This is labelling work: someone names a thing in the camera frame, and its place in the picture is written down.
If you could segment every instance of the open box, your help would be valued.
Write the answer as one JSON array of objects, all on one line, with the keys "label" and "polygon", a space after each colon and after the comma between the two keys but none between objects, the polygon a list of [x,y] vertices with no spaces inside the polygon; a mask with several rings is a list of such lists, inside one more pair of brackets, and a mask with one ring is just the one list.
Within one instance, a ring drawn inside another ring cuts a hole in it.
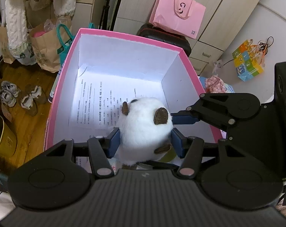
[{"label": "open box", "polygon": [[[49,113],[45,149],[63,139],[85,142],[107,136],[124,101],[157,97],[176,113],[204,89],[183,49],[112,31],[81,28],[67,55]],[[200,121],[176,126],[205,142],[222,138]]]}]

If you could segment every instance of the plush toy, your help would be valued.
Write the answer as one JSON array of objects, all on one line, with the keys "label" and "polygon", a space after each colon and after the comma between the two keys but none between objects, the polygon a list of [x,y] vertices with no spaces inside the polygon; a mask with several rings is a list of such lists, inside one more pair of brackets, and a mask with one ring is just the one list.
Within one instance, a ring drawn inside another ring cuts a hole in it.
[{"label": "plush toy", "polygon": [[127,166],[159,160],[170,149],[171,115],[157,98],[124,102],[117,126],[121,144],[115,157]]}]

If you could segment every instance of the wooden floor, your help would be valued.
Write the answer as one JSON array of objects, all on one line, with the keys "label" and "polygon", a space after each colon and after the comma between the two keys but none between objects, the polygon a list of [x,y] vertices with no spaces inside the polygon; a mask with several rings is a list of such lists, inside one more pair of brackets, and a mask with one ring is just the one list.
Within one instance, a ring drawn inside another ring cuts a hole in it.
[{"label": "wooden floor", "polygon": [[[1,72],[3,80],[8,80],[16,84],[21,90],[24,90],[27,84],[39,85],[44,90],[46,96],[56,78],[56,73],[50,73],[42,70],[38,64],[34,66],[23,66],[17,61],[12,65],[2,64]],[[17,148],[15,154],[11,158],[0,156],[0,170],[6,174],[10,174],[14,169],[20,167],[25,162],[31,160],[43,151],[44,134],[46,121],[50,110],[50,103],[38,104],[38,113],[31,117],[25,113],[25,110],[18,104],[12,108],[8,108],[11,112],[13,121],[10,123],[6,120],[6,124],[17,136]]]}]

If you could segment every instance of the pink paper bag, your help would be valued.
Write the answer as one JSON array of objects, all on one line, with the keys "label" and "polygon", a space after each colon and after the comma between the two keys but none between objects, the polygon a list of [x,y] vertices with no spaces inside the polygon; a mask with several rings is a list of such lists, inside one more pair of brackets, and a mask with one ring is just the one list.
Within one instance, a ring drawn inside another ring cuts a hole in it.
[{"label": "pink paper bag", "polygon": [[194,0],[156,0],[149,22],[165,31],[195,39],[205,9]]}]

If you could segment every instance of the shoe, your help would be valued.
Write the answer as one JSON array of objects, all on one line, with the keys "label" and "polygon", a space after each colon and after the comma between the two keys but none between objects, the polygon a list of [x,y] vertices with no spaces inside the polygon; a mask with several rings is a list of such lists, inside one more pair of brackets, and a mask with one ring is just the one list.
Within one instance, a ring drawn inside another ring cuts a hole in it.
[{"label": "shoe", "polygon": [[44,104],[47,102],[47,97],[45,96],[45,93],[41,86],[28,84],[25,87],[25,92],[32,96],[36,102],[39,104]]},{"label": "shoe", "polygon": [[18,103],[28,115],[35,116],[37,114],[37,105],[31,95],[21,91],[18,96]]},{"label": "shoe", "polygon": [[1,88],[4,89],[4,90],[7,90],[10,93],[12,93],[12,95],[15,98],[18,97],[18,94],[20,92],[20,89],[18,88],[18,86],[15,85],[14,83],[9,82],[9,81],[2,81]]},{"label": "shoe", "polygon": [[5,89],[0,89],[0,100],[9,107],[13,107],[16,104],[16,98]]}]

